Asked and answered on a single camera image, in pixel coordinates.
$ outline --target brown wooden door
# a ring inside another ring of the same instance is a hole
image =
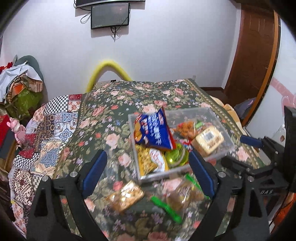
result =
[[[237,50],[225,87],[230,105],[257,96],[269,65],[273,41],[273,12],[242,5]]]

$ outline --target metal screw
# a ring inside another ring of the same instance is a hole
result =
[[[219,177],[226,177],[226,173],[225,172],[218,172],[218,176]]]
[[[46,181],[48,180],[48,176],[44,176],[44,177],[42,177],[41,180],[44,181],[44,182],[46,182]]]
[[[76,176],[77,176],[77,174],[78,174],[78,172],[76,172],[76,171],[73,171],[73,172],[71,172],[71,173],[70,173],[70,177],[76,177]]]
[[[255,180],[254,177],[252,177],[252,176],[248,176],[248,181],[249,181],[249,182],[254,182],[254,180]]]

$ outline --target blue gripper pad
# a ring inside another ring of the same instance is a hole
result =
[[[107,153],[102,151],[89,173],[83,180],[82,197],[85,199],[92,195],[107,164]]]
[[[215,176],[215,168],[210,163],[206,163],[202,156],[195,150],[189,153],[189,165],[194,175],[196,176],[196,179],[198,180],[203,193],[213,199],[218,182],[218,179]]]
[[[241,138],[239,139],[241,143],[256,147],[256,148],[262,148],[263,144],[262,141],[253,137],[248,137],[245,135],[242,135]]]

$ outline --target bed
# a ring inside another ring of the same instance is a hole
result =
[[[264,165],[253,148],[240,143],[239,138],[245,133],[233,109],[211,98],[194,81],[106,84],[85,94],[54,98],[35,112],[26,130],[26,150],[15,158],[9,173],[18,229],[26,234],[28,213],[42,176],[65,177],[89,162],[98,149],[104,149],[108,153],[107,166],[94,193],[85,202],[105,236],[117,241],[187,240],[206,213],[209,201],[192,202],[182,225],[172,222],[147,197],[122,215],[110,210],[105,201],[107,195],[136,178],[128,114],[154,112],[160,106],[167,110],[211,107],[235,143],[230,155],[254,168]],[[211,162],[217,170],[222,170],[219,160]],[[143,189],[154,195],[175,185],[170,180],[162,180],[145,185]],[[61,202],[70,230],[79,234],[67,199],[61,197]],[[219,233],[225,231],[229,219],[228,213]]]

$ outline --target red box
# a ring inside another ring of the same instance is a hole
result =
[[[6,134],[10,127],[6,124],[9,122],[9,116],[8,115],[0,115],[0,147],[2,146],[2,143],[6,137]]]

